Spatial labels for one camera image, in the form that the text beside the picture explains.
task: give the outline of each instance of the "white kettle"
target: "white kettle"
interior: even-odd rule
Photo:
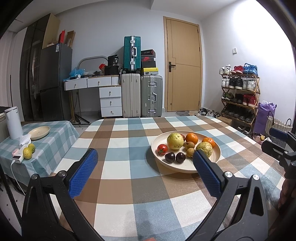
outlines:
[[[22,125],[20,124],[20,116],[16,106],[4,111],[8,132],[11,139],[17,139],[23,135]]]

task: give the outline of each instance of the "refrigerator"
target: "refrigerator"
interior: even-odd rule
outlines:
[[[45,121],[71,119],[69,92],[64,91],[63,80],[72,67],[72,48],[58,43],[41,50],[39,87]]]

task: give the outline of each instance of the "white cable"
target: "white cable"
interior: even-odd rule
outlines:
[[[13,174],[13,171],[12,171],[12,165],[13,165],[13,163],[15,163],[15,160],[13,160],[12,161],[12,163],[10,164],[10,170],[11,170],[11,172],[12,172],[12,174]]]

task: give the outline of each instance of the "blue gripper pad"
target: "blue gripper pad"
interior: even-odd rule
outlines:
[[[208,161],[211,163],[203,151],[198,150],[194,152],[194,167],[196,168],[210,195],[219,198],[222,194],[221,181],[210,167]]]
[[[75,174],[69,181],[69,194],[73,199],[79,196],[93,169],[98,163],[98,152],[93,149],[85,157],[82,164],[78,167]]]

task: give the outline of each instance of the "screw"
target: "screw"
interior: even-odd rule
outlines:
[[[224,174],[225,174],[226,177],[232,177],[233,176],[232,172],[229,172],[229,171],[225,172]]]
[[[255,175],[253,175],[253,179],[254,180],[259,180],[259,176],[255,174]]]
[[[59,177],[64,177],[66,175],[66,171],[59,171],[58,176]]]
[[[31,178],[34,180],[34,179],[36,179],[38,177],[38,174],[33,174],[32,176],[31,176]]]

